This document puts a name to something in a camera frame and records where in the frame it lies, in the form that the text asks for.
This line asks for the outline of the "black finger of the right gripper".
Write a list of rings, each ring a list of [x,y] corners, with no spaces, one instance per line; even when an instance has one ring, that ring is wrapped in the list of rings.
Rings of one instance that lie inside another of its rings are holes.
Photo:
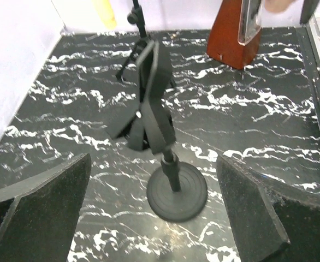
[[[304,0],[300,15],[300,24],[307,24],[319,5],[320,0]]]

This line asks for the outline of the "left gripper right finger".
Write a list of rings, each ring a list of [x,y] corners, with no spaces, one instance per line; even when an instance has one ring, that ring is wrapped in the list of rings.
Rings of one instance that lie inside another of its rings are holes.
[[[216,166],[241,261],[320,261],[320,194],[222,156]]]

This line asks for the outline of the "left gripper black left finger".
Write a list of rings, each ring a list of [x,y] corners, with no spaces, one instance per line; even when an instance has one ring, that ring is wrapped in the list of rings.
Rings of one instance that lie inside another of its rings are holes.
[[[0,261],[66,261],[91,174],[80,154],[0,189]]]

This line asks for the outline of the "black tripod shock-mount stand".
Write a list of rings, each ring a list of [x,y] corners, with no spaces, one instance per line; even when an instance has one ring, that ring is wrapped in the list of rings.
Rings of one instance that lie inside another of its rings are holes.
[[[132,0],[132,2],[133,2],[133,8],[127,16],[127,21],[131,25],[137,26],[140,33],[140,38],[138,41],[135,42],[132,48],[131,54],[126,58],[126,60],[122,64],[121,69],[115,75],[118,81],[120,82],[123,81],[123,72],[126,69],[126,67],[131,62],[135,62],[136,58],[141,54],[143,49],[147,46],[148,42],[151,40],[150,35],[147,34],[145,29],[145,20],[144,20],[142,7],[139,4],[138,0]]]

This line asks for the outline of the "yellow microphone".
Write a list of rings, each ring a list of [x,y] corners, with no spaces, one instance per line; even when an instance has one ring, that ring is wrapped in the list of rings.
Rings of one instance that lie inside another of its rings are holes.
[[[100,20],[107,29],[115,29],[117,22],[109,0],[92,0]]]

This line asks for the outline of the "pink microphone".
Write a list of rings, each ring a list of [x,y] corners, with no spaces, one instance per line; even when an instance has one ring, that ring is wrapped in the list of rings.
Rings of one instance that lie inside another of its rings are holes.
[[[277,14],[284,12],[296,0],[265,0],[264,6],[268,12]]]

